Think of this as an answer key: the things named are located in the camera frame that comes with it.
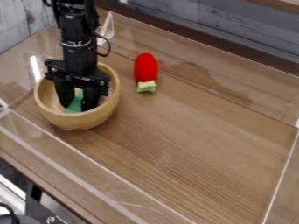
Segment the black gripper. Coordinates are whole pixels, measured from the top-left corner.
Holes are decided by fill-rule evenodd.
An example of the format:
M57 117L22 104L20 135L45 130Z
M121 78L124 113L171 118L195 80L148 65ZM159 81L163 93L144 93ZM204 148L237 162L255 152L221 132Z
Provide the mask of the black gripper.
M97 68L96 44L76 45L61 43L62 59L46 59L45 77L53 81L60 105L66 108L74 98L74 88L82 89L81 110L88 111L98 105L98 91L93 86L104 81L101 95L108 95L109 75Z

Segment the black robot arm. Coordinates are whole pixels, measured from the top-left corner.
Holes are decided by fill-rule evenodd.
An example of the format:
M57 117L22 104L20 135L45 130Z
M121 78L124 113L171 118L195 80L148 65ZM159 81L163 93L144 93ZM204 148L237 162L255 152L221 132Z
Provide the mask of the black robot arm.
M66 108L74 99L74 89L82 91L82 111L98 105L101 95L108 95L110 76L98 69L98 57L110 52L108 39L96 32L98 13L93 0L42 0L52 8L62 59L46 59L45 77L53 81L60 105Z

